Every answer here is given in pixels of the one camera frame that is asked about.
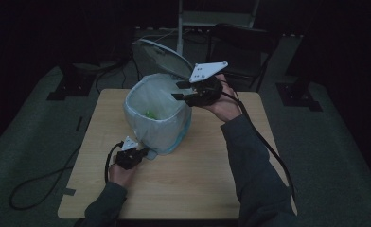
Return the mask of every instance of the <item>green object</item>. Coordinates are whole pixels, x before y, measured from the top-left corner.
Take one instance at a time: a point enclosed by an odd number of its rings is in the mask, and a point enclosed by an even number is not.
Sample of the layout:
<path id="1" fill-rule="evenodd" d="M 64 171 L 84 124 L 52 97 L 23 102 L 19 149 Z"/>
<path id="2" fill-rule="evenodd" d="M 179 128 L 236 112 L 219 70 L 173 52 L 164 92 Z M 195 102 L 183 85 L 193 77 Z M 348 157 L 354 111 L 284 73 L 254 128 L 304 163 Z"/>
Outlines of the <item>green object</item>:
<path id="1" fill-rule="evenodd" d="M 150 118 L 150 119 L 153 119 L 153 120 L 157 120 L 155 114 L 153 114 L 151 111 L 147 111 L 147 112 L 145 113 L 145 116 L 146 116 L 147 118 Z"/>

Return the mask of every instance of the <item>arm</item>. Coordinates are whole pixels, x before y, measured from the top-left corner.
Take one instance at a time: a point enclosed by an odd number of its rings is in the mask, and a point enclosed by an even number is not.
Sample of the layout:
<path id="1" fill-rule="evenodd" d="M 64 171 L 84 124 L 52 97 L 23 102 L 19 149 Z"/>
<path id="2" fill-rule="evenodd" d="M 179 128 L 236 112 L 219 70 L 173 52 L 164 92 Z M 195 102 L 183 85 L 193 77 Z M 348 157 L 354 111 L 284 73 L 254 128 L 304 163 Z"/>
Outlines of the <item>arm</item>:
<path id="1" fill-rule="evenodd" d="M 224 75 L 217 78 L 223 81 L 223 91 L 234 96 Z M 221 96 L 213 105 L 203 108 L 225 122 L 221 129 L 241 205 L 239 226 L 292 226 L 295 214 L 290 193 L 269 163 L 268 150 L 241 114 L 238 104 Z"/>
<path id="2" fill-rule="evenodd" d="M 138 166 L 126 170 L 117 164 L 109 168 L 109 182 L 99 197 L 85 210 L 85 220 L 81 227 L 107 227 L 115 223 L 126 199 L 126 188 L 137 169 Z"/>

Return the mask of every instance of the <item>hand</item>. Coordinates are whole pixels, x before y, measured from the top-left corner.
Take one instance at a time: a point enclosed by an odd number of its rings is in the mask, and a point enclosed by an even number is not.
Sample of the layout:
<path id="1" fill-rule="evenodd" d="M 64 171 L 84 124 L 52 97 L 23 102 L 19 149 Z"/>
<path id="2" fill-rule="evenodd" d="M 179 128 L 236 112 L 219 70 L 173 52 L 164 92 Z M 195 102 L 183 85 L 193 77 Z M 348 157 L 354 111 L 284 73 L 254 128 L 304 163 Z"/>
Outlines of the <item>hand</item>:
<path id="1" fill-rule="evenodd" d="M 109 167 L 109 182 L 117 183 L 125 188 L 129 187 L 138 166 L 126 170 L 118 164 L 113 164 Z"/>
<path id="2" fill-rule="evenodd" d="M 226 78 L 223 74 L 216 75 L 216 78 L 221 81 L 223 86 L 223 91 L 230 96 L 235 96 L 235 92 L 229 87 L 226 82 Z M 212 112 L 221 121 L 227 122 L 241 115 L 241 110 L 239 105 L 233 99 L 228 96 L 221 95 L 221 97 L 210 106 L 202 106 L 202 108 L 207 109 Z"/>

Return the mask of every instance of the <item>plastic bag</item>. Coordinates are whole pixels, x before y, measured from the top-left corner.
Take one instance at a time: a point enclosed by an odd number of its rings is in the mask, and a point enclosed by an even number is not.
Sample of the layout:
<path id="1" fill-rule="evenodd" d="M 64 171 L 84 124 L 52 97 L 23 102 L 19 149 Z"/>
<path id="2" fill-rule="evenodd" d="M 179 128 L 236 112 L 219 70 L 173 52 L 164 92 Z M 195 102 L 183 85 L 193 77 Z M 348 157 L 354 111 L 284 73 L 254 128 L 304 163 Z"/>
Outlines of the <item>plastic bag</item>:
<path id="1" fill-rule="evenodd" d="M 168 74 L 146 76 L 130 90 L 123 104 L 135 136 L 150 149 L 149 159 L 173 152 L 188 131 L 192 109 L 171 94 L 191 91 L 180 90 L 177 81 Z"/>

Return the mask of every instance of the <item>floor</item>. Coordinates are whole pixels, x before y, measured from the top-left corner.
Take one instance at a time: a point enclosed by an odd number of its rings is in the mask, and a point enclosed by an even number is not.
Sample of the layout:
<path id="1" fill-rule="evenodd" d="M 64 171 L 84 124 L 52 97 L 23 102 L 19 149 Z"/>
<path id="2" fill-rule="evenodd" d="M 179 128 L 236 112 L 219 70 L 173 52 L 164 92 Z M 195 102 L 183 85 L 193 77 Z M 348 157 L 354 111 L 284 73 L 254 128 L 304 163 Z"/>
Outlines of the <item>floor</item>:
<path id="1" fill-rule="evenodd" d="M 175 49 L 174 33 L 164 37 L 169 33 L 146 30 L 138 31 L 137 37 L 158 35 L 145 38 L 160 39 L 159 43 Z M 185 37 L 184 57 L 191 63 L 203 62 L 205 37 L 192 32 Z M 295 81 L 285 72 L 299 42 L 295 37 L 281 40 L 259 92 L 280 156 L 295 184 L 297 226 L 371 227 L 371 172 L 326 88 L 315 83 L 309 86 L 322 112 L 312 112 L 306 107 L 285 107 L 276 90 L 276 83 Z M 144 76 L 161 71 L 136 48 L 134 58 Z M 100 78 L 89 96 L 47 101 L 61 78 L 58 68 L 45 75 L 0 138 L 0 226 L 74 225 L 74 219 L 57 216 L 70 170 L 63 172 L 45 201 L 32 209 L 11 209 L 9 195 L 23 181 L 60 169 L 66 162 L 73 165 L 75 155 L 73 160 L 67 160 L 86 133 L 97 103 L 97 88 L 132 88 L 137 82 L 137 70 L 130 61 L 123 69 Z M 242 85 L 238 88 L 247 90 Z M 23 187 L 15 195 L 14 204 L 27 206 L 41 200 L 57 178 L 58 175 L 53 175 Z"/>

